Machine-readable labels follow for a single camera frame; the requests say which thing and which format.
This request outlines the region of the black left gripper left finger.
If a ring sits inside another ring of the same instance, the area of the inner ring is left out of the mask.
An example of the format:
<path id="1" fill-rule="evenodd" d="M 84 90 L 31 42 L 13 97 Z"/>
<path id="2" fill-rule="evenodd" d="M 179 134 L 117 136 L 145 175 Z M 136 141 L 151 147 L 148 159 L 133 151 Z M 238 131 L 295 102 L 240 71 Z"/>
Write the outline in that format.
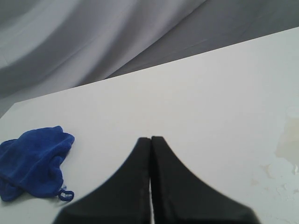
<path id="1" fill-rule="evenodd" d="M 62 208 L 56 224 L 149 224 L 151 140 L 139 138 L 119 169 L 96 190 Z"/>

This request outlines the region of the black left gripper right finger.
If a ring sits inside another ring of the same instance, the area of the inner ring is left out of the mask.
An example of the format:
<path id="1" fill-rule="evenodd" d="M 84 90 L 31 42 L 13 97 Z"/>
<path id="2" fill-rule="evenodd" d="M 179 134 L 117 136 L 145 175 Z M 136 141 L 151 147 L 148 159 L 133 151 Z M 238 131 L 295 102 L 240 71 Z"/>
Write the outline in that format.
<path id="1" fill-rule="evenodd" d="M 194 175 L 163 137 L 151 138 L 150 182 L 156 224 L 258 224 L 253 210 Z"/>

